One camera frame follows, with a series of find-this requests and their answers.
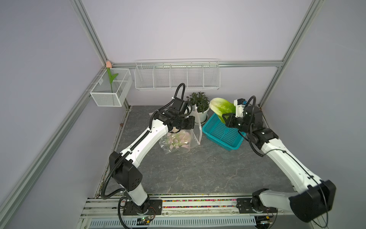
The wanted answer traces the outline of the clear pink-dotted zipper bag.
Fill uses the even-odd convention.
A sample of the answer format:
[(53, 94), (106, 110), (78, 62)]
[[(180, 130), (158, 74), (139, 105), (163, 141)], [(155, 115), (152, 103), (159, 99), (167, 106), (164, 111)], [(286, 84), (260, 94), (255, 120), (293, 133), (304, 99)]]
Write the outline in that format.
[(180, 131), (179, 133), (167, 133), (163, 136), (159, 145), (166, 153), (188, 152), (191, 148), (192, 135), (190, 131)]

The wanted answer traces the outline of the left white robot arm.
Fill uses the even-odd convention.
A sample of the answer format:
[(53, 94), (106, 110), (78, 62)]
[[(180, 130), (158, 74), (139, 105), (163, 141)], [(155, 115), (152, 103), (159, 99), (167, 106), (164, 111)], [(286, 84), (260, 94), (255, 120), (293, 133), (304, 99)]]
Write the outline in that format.
[(143, 188), (143, 175), (138, 168), (147, 153), (163, 136), (194, 128), (192, 107), (184, 100), (185, 88), (184, 83), (179, 84), (172, 100), (150, 116), (149, 126), (145, 131), (120, 153), (113, 151), (110, 154), (109, 173), (100, 193), (102, 199), (123, 192), (134, 212), (144, 214), (149, 211), (150, 198)]

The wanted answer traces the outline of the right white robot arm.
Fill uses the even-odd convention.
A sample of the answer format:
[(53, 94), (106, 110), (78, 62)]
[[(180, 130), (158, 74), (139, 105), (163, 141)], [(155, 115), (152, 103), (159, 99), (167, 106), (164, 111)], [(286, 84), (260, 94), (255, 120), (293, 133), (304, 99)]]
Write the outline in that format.
[(269, 157), (290, 180), (294, 191), (260, 189), (252, 194), (251, 207), (260, 213), (267, 208), (290, 211), (303, 222), (328, 215), (332, 209), (336, 186), (323, 180), (304, 166), (283, 144), (279, 136), (264, 127), (263, 113), (255, 105), (256, 97), (234, 101), (235, 112), (222, 115), (229, 128), (245, 133), (251, 149), (260, 157)]

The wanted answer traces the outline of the teal plastic basket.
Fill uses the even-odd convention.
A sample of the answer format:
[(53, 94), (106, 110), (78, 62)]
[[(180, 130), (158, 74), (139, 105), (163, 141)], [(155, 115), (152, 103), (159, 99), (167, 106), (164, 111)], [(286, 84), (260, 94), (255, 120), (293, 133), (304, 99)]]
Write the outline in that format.
[(217, 114), (208, 119), (202, 131), (209, 140), (228, 151), (239, 149), (244, 140), (236, 128), (226, 127)]

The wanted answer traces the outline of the potted green plant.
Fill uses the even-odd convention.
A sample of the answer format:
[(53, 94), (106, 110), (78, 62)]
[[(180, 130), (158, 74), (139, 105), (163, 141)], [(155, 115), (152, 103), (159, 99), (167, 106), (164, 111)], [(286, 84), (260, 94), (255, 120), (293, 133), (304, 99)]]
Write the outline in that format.
[(191, 105), (196, 107), (196, 112), (200, 118), (200, 123), (204, 123), (208, 118), (209, 98), (204, 92), (193, 92), (186, 97)]

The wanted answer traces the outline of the artificial pink tulip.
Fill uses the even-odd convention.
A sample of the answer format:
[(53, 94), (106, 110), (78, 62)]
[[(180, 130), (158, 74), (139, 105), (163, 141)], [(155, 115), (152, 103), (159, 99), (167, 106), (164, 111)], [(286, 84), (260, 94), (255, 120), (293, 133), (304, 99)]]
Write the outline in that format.
[(114, 79), (119, 75), (118, 73), (114, 73), (112, 74), (111, 72), (111, 68), (112, 68), (112, 63), (110, 61), (107, 61), (106, 62), (106, 69), (107, 69), (107, 73), (108, 73), (108, 76), (109, 76), (109, 82), (110, 82), (110, 88), (111, 88), (111, 93), (113, 93), (113, 81)]

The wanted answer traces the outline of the white mesh wall basket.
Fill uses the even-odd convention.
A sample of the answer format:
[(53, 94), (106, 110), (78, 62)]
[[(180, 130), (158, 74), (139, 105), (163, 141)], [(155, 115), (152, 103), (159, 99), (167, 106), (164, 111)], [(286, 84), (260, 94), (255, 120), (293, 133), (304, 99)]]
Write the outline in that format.
[(107, 68), (99, 76), (90, 95), (99, 107), (122, 107), (132, 83), (129, 69)]

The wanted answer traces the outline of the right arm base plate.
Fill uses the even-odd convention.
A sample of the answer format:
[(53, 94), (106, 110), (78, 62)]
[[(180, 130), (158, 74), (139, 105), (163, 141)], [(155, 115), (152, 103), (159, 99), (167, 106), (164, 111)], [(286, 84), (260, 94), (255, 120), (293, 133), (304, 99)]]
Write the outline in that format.
[(258, 198), (245, 197), (238, 198), (236, 208), (239, 213), (277, 213), (278, 210), (272, 207), (265, 207)]

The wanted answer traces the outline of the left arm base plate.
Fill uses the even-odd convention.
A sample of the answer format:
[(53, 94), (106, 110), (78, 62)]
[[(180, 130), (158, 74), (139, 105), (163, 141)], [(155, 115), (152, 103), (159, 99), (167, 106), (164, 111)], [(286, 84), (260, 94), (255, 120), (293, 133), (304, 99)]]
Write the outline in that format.
[(163, 209), (163, 201), (161, 199), (147, 199), (141, 206), (133, 201), (127, 201), (124, 205), (123, 215), (161, 215)]

